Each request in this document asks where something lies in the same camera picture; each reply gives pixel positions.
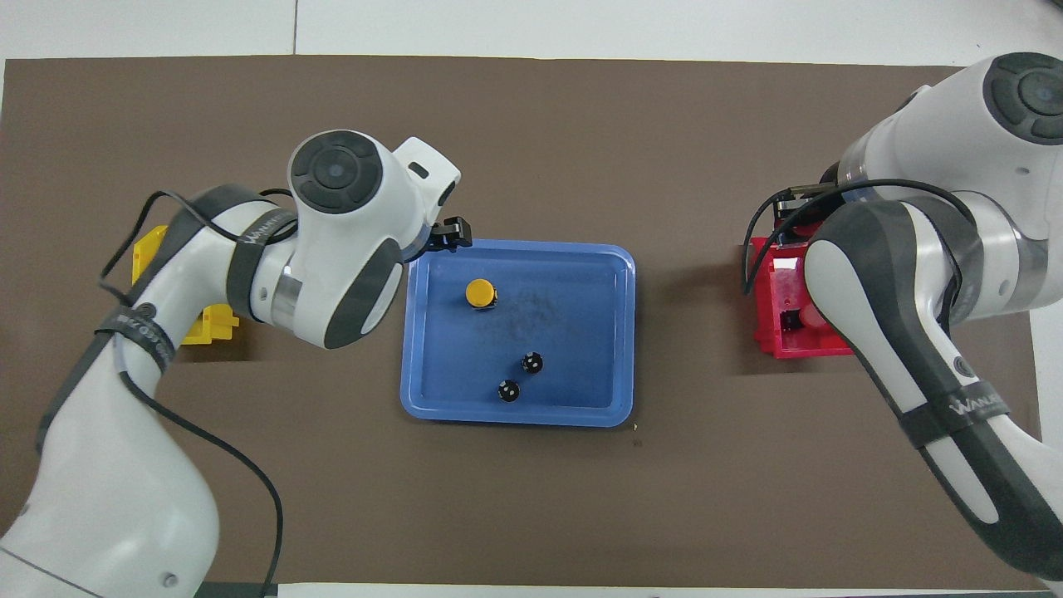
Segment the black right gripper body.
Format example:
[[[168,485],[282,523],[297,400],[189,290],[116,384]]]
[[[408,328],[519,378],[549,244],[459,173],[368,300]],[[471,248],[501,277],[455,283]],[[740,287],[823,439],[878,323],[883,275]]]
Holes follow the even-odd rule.
[[[779,234],[775,243],[793,245],[807,243],[823,223],[823,212],[813,198],[775,201],[775,227]]]

